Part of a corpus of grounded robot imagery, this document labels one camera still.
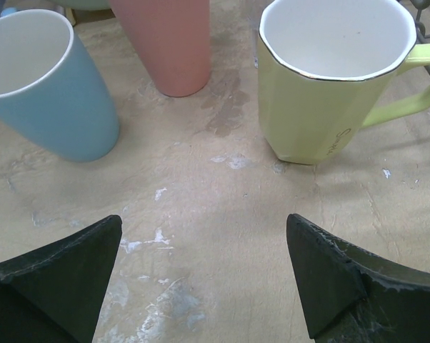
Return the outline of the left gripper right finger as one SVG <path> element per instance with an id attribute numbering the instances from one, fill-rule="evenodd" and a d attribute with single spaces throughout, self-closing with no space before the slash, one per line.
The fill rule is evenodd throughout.
<path id="1" fill-rule="evenodd" d="M 299 214 L 286 239 L 315 342 L 430 342 L 430 273 L 389 261 Z"/>

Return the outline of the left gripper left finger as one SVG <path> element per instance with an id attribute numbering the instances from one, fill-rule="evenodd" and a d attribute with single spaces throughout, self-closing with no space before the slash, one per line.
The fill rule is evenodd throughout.
<path id="1" fill-rule="evenodd" d="M 122 235 L 108 217 L 0 262 L 0 342 L 91 342 Z"/>

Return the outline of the light blue mug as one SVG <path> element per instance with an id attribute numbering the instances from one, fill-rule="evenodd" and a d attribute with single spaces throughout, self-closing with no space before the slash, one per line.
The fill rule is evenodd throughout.
<path id="1" fill-rule="evenodd" d="M 70 161 L 114 148 L 114 101 L 65 16 L 27 9 L 0 17 L 0 120 Z"/>

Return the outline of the light green mug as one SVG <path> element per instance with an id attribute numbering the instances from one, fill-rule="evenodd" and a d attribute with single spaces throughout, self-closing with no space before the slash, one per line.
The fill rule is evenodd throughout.
<path id="1" fill-rule="evenodd" d="M 397 1 L 274 1 L 257 59 L 259 125 L 282 161 L 318 164 L 358 130 L 430 107 L 430 86 L 377 106 L 395 76 L 430 65 L 430 43 Z"/>

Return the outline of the salmon pink tumbler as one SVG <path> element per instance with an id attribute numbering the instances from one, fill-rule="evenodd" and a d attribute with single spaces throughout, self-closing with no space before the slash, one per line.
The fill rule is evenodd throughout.
<path id="1" fill-rule="evenodd" d="M 195 94 L 211 72 L 210 4 L 205 0 L 124 0 L 109 5 L 156 88 Z"/>

